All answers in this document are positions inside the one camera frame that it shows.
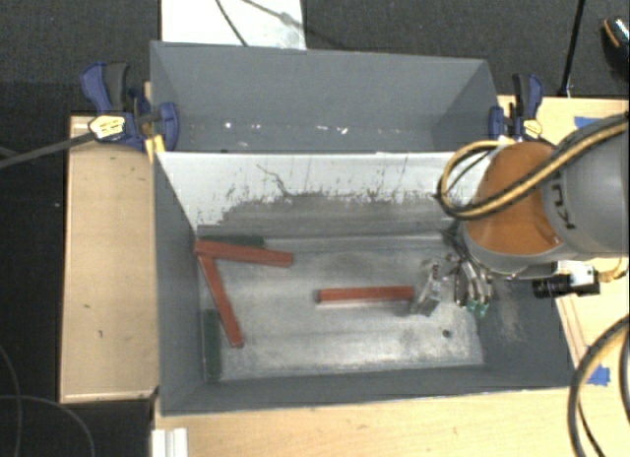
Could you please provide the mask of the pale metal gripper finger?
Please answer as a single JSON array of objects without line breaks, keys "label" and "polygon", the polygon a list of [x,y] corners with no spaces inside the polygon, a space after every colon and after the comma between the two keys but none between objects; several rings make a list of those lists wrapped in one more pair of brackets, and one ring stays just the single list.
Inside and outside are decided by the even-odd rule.
[{"label": "pale metal gripper finger", "polygon": [[417,288],[410,303],[410,313],[430,317],[442,300],[441,285],[428,282]]},{"label": "pale metal gripper finger", "polygon": [[419,274],[419,289],[422,293],[438,293],[441,288],[441,262],[427,259],[422,262]]}]

